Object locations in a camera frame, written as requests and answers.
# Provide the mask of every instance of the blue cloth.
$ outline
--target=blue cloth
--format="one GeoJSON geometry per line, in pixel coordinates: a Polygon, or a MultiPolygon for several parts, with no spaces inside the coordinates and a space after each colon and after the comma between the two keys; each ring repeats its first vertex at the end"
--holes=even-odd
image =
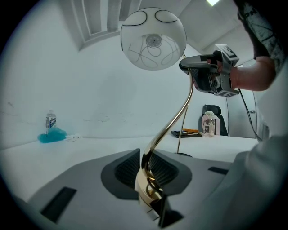
{"type": "Polygon", "coordinates": [[[52,127],[47,134],[40,134],[37,138],[41,143],[50,143],[62,141],[66,138],[67,133],[57,127],[52,127]]]}

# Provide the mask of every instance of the ceiling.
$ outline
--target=ceiling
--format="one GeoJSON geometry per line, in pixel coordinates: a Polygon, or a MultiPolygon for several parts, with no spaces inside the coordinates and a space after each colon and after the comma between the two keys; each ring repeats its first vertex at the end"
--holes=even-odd
{"type": "Polygon", "coordinates": [[[241,24],[233,0],[220,0],[214,6],[205,0],[59,0],[59,3],[79,50],[119,35],[126,18],[146,7],[159,7],[178,16],[188,44],[200,53],[241,24]]]}

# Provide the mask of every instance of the plastic bottle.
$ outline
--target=plastic bottle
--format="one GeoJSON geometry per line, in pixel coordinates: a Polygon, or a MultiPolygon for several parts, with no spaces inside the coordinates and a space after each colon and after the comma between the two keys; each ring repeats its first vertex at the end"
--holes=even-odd
{"type": "Polygon", "coordinates": [[[50,128],[56,127],[56,115],[53,110],[49,110],[49,113],[46,115],[46,134],[50,128]]]}
{"type": "Polygon", "coordinates": [[[215,131],[215,119],[214,113],[212,111],[205,112],[205,115],[202,117],[202,127],[204,137],[213,137],[215,131]]]}

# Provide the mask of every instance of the white glass globe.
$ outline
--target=white glass globe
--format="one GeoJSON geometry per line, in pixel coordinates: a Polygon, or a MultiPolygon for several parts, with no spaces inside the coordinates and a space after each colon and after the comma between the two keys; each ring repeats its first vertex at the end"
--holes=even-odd
{"type": "Polygon", "coordinates": [[[123,23],[120,37],[126,57],[145,70],[162,70],[174,65],[187,44],[180,19],[160,8],[132,13],[123,23]]]}

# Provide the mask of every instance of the black chair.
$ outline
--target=black chair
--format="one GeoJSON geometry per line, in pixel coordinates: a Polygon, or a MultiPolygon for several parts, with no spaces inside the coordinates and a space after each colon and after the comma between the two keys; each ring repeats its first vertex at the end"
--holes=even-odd
{"type": "Polygon", "coordinates": [[[215,105],[204,105],[203,106],[203,113],[202,116],[204,116],[204,113],[207,111],[212,111],[220,120],[220,135],[221,136],[228,136],[228,132],[225,126],[225,122],[224,122],[224,118],[221,115],[221,108],[219,106],[215,106],[215,105]]]}

